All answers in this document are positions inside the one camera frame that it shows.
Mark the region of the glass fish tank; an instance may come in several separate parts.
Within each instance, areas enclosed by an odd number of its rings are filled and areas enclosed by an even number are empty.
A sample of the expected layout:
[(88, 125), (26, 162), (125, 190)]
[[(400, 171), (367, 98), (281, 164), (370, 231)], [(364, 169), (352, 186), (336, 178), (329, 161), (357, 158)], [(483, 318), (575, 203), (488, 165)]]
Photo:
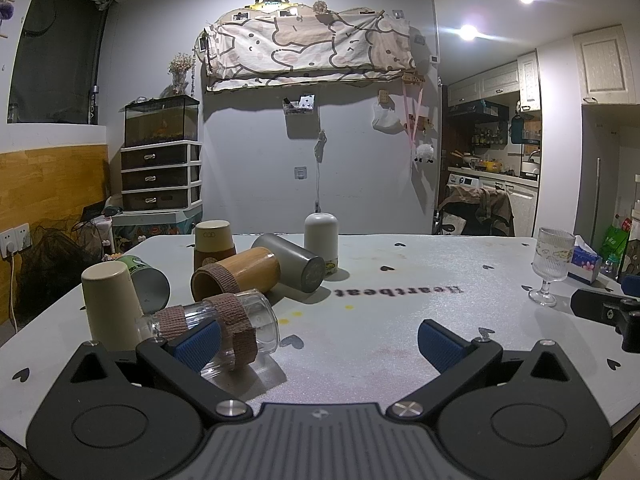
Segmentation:
[(198, 140), (198, 107), (190, 96), (132, 102), (124, 108), (126, 148)]

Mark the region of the green shopping bag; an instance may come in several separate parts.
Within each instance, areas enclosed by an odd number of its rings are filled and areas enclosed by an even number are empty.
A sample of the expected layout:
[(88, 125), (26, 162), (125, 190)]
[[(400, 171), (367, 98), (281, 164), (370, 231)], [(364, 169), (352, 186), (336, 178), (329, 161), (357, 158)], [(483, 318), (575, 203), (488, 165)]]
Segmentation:
[(599, 255), (602, 257), (602, 261), (607, 262), (610, 259), (620, 261), (623, 257), (628, 237), (628, 229), (609, 226), (605, 231), (604, 240), (599, 249)]

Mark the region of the grey metal lying cup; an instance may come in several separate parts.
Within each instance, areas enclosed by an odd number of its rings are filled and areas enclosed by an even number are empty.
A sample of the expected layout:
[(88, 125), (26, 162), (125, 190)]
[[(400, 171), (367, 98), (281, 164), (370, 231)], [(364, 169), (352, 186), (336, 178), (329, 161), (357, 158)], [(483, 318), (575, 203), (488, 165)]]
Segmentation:
[(276, 234), (258, 236), (252, 247), (272, 252), (280, 266), (280, 282), (299, 292), (311, 294), (326, 276), (326, 262), (322, 257)]

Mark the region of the white wall power socket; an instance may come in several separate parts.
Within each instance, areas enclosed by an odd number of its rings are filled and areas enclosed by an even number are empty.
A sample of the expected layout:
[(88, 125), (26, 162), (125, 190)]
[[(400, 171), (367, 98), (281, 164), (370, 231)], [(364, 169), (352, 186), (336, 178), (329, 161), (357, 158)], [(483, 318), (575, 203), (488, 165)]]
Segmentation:
[(23, 223), (16, 228), (9, 228), (0, 233), (1, 258), (7, 259), (17, 252), (32, 246), (32, 236), (28, 223)]

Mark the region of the white hanging bag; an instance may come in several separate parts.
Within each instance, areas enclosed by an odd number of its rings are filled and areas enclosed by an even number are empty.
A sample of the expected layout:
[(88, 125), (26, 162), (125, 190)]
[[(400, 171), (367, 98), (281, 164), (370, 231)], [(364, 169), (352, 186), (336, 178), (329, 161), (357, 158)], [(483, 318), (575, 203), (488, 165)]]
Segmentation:
[(371, 126), (374, 130), (384, 133), (398, 133), (404, 130), (404, 126), (393, 107), (383, 106), (380, 103), (373, 105)]

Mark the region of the bamboo lying cup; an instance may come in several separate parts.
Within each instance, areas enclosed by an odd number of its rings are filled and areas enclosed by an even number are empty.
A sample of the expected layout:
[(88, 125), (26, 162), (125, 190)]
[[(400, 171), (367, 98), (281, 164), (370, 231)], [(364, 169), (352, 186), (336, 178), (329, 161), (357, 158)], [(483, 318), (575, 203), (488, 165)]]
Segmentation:
[(195, 301), (220, 294), (238, 294), (257, 289), (269, 292), (280, 281), (280, 263), (273, 252), (254, 247), (229, 258), (205, 263), (191, 278)]

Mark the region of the cream upside-down cup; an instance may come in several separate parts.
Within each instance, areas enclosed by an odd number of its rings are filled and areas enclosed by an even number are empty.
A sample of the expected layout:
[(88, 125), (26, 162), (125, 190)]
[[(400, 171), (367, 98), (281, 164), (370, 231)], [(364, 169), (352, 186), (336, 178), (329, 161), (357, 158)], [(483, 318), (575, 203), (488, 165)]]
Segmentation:
[(128, 266), (118, 260), (89, 266), (81, 286), (92, 339), (108, 351), (134, 350), (143, 312)]

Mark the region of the white upside-down cup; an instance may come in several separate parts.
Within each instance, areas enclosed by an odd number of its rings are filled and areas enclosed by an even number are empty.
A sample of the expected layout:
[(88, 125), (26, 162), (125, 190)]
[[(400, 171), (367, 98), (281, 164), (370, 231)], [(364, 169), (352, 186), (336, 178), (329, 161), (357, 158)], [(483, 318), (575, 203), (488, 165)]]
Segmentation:
[(328, 212), (314, 212), (305, 219), (304, 247), (326, 263), (326, 275), (338, 270), (338, 220)]

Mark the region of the blue tissue box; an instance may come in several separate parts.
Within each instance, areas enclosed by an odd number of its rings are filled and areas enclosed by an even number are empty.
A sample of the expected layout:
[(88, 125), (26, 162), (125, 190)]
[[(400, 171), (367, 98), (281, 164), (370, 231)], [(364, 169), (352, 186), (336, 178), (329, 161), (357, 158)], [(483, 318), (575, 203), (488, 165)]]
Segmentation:
[(598, 255), (580, 236), (575, 237), (572, 260), (567, 275), (587, 285), (597, 281), (602, 266), (602, 257)]

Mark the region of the green lying cup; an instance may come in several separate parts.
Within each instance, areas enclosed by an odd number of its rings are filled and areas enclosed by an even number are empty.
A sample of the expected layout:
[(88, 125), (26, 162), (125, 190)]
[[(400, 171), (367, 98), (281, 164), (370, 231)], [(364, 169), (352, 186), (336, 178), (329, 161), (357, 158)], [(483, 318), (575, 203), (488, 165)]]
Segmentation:
[(125, 263), (129, 270), (144, 314), (153, 314), (167, 306), (170, 298), (170, 285), (168, 278), (162, 271), (134, 255), (121, 256), (118, 261)]

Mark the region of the dried flower vase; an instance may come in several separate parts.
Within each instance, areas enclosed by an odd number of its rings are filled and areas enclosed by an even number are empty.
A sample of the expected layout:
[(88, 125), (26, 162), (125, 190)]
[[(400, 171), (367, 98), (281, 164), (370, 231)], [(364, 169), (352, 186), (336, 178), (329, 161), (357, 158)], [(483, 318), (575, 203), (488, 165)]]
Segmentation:
[(195, 55), (177, 53), (169, 62), (168, 74), (171, 76), (171, 92), (175, 96), (193, 96), (195, 86)]

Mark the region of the brown bamboo upside-down cup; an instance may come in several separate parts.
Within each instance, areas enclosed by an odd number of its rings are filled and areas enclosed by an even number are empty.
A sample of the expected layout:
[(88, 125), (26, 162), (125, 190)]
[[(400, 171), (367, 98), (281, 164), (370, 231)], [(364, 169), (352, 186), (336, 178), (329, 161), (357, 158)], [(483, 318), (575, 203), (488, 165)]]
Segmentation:
[(193, 270), (235, 254), (236, 249), (229, 221), (198, 222), (194, 228)]

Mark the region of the clear glass cup brown bands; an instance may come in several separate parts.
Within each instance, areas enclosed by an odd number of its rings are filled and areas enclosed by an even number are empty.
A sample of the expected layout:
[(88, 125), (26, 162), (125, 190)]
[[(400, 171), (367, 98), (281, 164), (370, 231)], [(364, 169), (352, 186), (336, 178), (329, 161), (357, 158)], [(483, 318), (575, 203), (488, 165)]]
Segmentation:
[(205, 321), (216, 321), (222, 336), (221, 349), (201, 370), (205, 378), (246, 367), (275, 352), (280, 344), (276, 315), (267, 297), (256, 289), (163, 308), (143, 315), (137, 329), (142, 340), (173, 340)]

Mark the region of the cartoon patterned cloth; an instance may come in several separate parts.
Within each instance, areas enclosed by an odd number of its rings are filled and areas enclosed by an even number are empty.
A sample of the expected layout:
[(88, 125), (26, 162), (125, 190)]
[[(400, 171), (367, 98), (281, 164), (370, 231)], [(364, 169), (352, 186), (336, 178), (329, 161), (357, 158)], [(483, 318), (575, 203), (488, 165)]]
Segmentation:
[(386, 82), (416, 69), (407, 21), (321, 1), (234, 10), (206, 26), (194, 49), (209, 92)]

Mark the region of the chair with draped clothes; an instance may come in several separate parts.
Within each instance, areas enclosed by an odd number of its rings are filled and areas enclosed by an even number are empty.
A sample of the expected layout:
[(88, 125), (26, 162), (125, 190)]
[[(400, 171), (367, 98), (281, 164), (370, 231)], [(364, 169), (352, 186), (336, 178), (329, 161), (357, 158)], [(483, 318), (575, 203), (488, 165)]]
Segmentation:
[(437, 208), (444, 234), (514, 237), (514, 215), (507, 192), (450, 184)]

